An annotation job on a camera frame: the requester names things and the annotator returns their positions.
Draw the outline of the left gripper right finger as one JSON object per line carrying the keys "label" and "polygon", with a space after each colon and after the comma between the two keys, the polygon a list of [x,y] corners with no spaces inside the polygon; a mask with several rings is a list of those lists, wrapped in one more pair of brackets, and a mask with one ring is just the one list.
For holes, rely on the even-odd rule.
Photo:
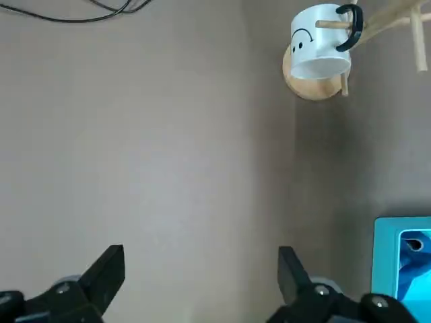
{"label": "left gripper right finger", "polygon": [[326,282],[313,282],[294,249],[280,246],[277,282],[284,300],[268,322],[415,322],[395,298],[375,293],[354,301]]}

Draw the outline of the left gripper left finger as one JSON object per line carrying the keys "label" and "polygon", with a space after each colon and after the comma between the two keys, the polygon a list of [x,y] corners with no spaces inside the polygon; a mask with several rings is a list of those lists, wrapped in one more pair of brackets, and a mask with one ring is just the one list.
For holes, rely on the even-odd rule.
{"label": "left gripper left finger", "polygon": [[78,278],[66,278],[26,299],[18,290],[1,292],[2,322],[103,322],[125,280],[121,244],[109,246]]}

